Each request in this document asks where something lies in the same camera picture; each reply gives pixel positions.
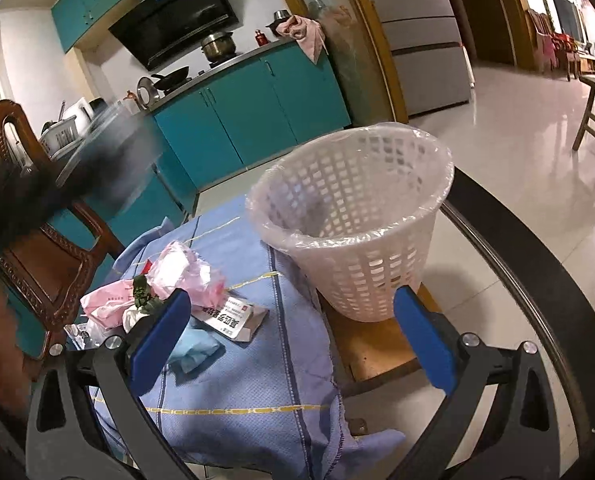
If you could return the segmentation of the green leafy vegetable scrap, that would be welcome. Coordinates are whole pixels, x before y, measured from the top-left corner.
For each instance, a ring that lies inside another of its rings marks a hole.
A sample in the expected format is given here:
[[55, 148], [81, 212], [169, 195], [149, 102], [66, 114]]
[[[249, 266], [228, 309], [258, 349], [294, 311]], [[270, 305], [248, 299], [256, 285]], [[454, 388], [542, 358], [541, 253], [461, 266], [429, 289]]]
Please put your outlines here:
[[132, 291], [134, 292], [134, 305], [140, 313], [152, 315], [160, 311], [163, 306], [163, 300], [153, 292], [144, 274], [134, 277]]

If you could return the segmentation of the wooden board under basket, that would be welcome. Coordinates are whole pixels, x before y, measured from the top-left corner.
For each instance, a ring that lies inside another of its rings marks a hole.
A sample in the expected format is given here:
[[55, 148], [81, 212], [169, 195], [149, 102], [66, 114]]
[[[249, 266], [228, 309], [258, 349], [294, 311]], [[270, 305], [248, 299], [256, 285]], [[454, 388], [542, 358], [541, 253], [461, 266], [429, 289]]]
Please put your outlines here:
[[421, 368], [395, 318], [363, 323], [345, 318], [321, 294], [320, 307], [331, 338], [337, 381], [355, 396]]

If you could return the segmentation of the light blue face mask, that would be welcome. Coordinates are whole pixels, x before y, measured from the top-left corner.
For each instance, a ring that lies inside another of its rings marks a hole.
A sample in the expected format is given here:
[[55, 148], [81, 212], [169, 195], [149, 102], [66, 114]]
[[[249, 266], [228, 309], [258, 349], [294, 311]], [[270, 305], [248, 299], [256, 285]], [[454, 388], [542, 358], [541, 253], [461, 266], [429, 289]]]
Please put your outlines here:
[[224, 354], [224, 345], [202, 327], [189, 323], [167, 360], [183, 374], [191, 374]]

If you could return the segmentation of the blue checkered cloth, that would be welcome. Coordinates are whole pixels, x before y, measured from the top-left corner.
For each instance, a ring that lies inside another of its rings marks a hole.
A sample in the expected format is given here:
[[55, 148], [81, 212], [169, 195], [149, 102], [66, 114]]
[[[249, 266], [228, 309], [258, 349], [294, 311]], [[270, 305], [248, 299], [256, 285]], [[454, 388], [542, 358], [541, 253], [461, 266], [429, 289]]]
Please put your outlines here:
[[220, 271], [236, 296], [267, 311], [248, 344], [224, 340], [191, 373], [168, 365], [142, 396], [184, 462], [275, 479], [348, 479], [404, 442], [393, 429], [360, 438], [349, 431], [314, 289], [259, 238], [242, 198], [181, 226], [164, 222], [143, 232], [114, 262], [111, 278], [139, 273], [174, 240]]

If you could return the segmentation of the silver foil wrapper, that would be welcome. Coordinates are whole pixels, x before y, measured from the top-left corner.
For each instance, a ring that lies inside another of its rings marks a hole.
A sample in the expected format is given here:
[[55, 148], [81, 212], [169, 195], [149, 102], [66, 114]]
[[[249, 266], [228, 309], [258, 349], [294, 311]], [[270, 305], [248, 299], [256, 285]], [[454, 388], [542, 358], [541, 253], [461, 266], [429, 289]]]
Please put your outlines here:
[[103, 330], [95, 322], [68, 324], [65, 333], [77, 350], [98, 348], [103, 342]]

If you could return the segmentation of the pink plastic bag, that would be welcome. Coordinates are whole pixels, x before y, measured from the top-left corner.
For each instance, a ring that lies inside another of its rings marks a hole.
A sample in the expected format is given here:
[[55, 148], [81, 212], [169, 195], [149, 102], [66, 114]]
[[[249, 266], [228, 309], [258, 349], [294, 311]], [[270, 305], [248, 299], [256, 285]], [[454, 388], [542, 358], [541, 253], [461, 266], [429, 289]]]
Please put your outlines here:
[[185, 244], [174, 240], [157, 257], [146, 274], [146, 281], [160, 299], [176, 289], [184, 290], [191, 304], [219, 308], [224, 298], [222, 274]]

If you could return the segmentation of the silver refrigerator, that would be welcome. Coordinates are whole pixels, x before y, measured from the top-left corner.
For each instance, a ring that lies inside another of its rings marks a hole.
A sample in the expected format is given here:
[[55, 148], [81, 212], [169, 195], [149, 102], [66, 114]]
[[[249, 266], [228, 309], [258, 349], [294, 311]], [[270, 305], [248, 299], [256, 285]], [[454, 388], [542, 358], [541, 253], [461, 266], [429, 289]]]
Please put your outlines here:
[[470, 65], [450, 0], [371, 0], [410, 116], [468, 103]]

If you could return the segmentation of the carved wooden chair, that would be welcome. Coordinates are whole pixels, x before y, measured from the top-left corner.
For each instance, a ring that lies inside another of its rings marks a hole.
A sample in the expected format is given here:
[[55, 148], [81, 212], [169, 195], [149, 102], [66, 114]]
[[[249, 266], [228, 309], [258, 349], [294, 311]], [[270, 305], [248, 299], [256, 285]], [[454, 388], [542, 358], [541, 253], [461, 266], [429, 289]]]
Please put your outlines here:
[[[4, 134], [7, 124], [14, 126], [34, 167], [55, 177], [58, 166], [32, 133], [20, 104], [10, 100], [0, 101], [0, 162], [13, 160]], [[86, 203], [76, 200], [67, 211], [92, 235], [91, 248], [82, 248], [46, 223], [0, 255], [0, 275], [22, 318], [18, 328], [33, 332], [32, 336], [18, 336], [29, 362], [40, 361], [52, 342], [64, 340], [63, 328], [76, 320], [79, 299], [92, 284], [96, 271], [107, 257], [116, 258], [124, 250], [108, 225]]]

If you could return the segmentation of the white plastic waste basket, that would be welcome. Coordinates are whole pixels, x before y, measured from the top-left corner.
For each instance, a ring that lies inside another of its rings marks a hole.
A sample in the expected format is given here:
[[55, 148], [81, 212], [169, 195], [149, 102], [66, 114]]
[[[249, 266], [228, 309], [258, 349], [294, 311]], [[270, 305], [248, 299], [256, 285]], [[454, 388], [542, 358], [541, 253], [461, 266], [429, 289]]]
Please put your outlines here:
[[341, 315], [394, 315], [418, 289], [436, 214], [453, 184], [450, 149], [430, 133], [381, 122], [320, 136], [278, 160], [246, 196], [250, 222]]

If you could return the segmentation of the pink paper wrapper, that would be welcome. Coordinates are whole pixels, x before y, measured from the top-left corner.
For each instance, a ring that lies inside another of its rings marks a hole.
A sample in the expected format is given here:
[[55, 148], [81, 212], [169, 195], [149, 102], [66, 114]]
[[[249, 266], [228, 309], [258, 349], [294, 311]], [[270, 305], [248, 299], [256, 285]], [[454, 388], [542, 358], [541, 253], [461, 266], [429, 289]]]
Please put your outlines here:
[[134, 306], [132, 280], [120, 280], [92, 290], [80, 300], [84, 315], [102, 330], [122, 327], [122, 314]]

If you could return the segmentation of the red bottle on counter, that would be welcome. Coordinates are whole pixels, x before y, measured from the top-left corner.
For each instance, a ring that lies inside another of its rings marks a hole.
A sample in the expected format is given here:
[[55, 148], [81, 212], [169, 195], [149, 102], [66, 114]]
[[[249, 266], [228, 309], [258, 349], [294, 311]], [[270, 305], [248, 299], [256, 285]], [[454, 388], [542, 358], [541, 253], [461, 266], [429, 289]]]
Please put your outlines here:
[[265, 46], [265, 44], [269, 44], [269, 40], [266, 35], [259, 29], [255, 32], [255, 40], [259, 47]]

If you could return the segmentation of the white medicine box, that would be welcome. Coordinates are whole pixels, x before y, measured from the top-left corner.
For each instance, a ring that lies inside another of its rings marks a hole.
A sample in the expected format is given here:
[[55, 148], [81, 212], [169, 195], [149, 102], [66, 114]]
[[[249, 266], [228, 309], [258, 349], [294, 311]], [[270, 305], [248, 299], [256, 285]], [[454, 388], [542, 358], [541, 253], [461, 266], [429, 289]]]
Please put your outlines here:
[[268, 310], [235, 296], [227, 296], [219, 307], [193, 306], [191, 314], [227, 339], [248, 344], [264, 322]]

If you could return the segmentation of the white tissue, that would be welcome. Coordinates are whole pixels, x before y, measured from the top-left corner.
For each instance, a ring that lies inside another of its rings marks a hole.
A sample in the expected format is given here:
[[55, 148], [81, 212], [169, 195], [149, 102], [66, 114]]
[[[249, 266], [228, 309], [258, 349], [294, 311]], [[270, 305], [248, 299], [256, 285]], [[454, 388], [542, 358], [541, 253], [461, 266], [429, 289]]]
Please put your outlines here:
[[147, 317], [148, 313], [143, 312], [136, 306], [129, 307], [122, 314], [122, 328], [125, 330], [126, 333], [129, 333], [130, 330], [132, 330], [134, 326], [141, 320], [141, 318]]

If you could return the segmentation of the teal kitchen cabinets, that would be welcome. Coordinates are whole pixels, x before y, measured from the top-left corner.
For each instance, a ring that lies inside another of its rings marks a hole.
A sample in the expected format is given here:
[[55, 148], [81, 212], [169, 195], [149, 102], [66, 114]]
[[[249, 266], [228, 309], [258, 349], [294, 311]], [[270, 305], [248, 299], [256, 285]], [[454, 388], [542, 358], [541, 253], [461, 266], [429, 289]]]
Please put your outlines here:
[[94, 208], [125, 245], [163, 219], [181, 223], [198, 193], [352, 122], [329, 58], [311, 62], [288, 40], [191, 80], [139, 117], [160, 157], [127, 207]]

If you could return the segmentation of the black range hood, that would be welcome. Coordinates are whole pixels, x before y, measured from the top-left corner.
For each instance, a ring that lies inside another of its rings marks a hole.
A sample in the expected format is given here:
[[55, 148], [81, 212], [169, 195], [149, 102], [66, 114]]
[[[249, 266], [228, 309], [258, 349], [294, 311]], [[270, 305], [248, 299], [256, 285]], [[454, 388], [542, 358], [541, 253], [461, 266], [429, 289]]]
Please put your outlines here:
[[229, 0], [143, 0], [110, 27], [147, 70], [239, 23]]

